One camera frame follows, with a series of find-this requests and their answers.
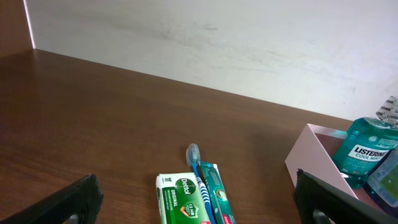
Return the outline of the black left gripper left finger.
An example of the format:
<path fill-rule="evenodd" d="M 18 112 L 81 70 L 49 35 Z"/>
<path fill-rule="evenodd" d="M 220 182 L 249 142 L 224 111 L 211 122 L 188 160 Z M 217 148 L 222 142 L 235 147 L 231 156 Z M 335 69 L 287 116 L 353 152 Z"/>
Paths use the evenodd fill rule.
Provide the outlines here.
<path fill-rule="evenodd" d="M 73 215 L 77 223 L 95 223 L 104 194 L 95 174 L 89 174 L 39 202 L 1 220 L 1 224 L 64 223 Z"/>

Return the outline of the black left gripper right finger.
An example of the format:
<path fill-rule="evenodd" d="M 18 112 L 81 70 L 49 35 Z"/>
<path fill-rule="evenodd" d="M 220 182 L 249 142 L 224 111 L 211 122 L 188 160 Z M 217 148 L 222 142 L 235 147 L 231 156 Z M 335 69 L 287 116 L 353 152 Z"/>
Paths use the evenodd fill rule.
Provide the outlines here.
<path fill-rule="evenodd" d="M 294 201 L 303 224 L 397 224 L 397 218 L 299 169 Z"/>

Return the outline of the clear soap pump bottle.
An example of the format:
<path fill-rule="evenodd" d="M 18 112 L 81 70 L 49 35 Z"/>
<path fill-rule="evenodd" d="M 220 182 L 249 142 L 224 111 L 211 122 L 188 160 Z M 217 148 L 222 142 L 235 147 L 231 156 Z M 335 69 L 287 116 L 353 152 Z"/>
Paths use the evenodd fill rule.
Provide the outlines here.
<path fill-rule="evenodd" d="M 397 218 L 397 149 L 368 177 L 363 189 L 382 210 Z"/>

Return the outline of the teal mouthwash bottle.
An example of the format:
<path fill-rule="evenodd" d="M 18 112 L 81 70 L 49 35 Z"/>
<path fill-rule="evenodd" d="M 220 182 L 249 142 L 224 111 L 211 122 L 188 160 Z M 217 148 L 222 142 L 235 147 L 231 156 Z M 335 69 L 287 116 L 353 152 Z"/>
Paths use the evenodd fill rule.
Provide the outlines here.
<path fill-rule="evenodd" d="M 332 157 L 353 189 L 362 187 L 374 167 L 397 147 L 397 97 L 390 96 L 376 115 L 356 119 Z"/>

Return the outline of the teal toothpaste tube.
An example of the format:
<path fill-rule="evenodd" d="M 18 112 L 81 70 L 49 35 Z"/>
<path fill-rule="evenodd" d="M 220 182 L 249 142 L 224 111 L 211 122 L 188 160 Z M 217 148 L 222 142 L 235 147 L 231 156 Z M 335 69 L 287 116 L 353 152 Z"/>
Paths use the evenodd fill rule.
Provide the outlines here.
<path fill-rule="evenodd" d="M 210 196 L 211 207 L 217 224 L 236 224 L 218 166 L 201 161 L 200 169 Z"/>

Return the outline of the green Dettol soap bar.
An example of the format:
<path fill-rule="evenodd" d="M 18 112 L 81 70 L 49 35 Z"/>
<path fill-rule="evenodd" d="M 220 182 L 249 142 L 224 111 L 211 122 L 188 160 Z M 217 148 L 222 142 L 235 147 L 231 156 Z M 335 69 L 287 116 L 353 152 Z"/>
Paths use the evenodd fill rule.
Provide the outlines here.
<path fill-rule="evenodd" d="M 159 174 L 157 199 L 162 224 L 210 224 L 193 172 Z"/>

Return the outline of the blue toothbrush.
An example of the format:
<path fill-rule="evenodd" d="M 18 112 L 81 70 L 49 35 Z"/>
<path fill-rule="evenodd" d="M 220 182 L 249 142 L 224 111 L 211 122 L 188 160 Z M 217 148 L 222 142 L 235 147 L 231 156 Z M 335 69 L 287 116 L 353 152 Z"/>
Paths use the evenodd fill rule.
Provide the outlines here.
<path fill-rule="evenodd" d="M 214 218 L 213 210 L 211 207 L 211 201 L 210 201 L 210 196 L 208 193 L 208 190 L 206 188 L 205 183 L 202 181 L 198 168 L 200 166 L 200 152 L 199 148 L 196 144 L 190 144 L 186 150 L 186 161 L 189 167 L 192 168 L 192 171 L 195 174 L 195 177 L 197 179 L 199 189 L 200 189 L 200 194 L 203 199 L 203 203 L 205 205 L 206 212 L 209 216 L 211 224 L 216 224 L 216 220 Z"/>

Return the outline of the white square cardboard box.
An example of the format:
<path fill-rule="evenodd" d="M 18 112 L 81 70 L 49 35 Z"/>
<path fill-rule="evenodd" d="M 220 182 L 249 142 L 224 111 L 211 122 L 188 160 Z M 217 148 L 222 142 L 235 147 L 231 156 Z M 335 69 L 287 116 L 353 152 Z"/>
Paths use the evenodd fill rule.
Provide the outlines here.
<path fill-rule="evenodd" d="M 285 160 L 292 182 L 297 184 L 297 171 L 302 169 L 381 212 L 364 189 L 348 185 L 331 159 L 345 138 L 344 131 L 306 124 Z"/>

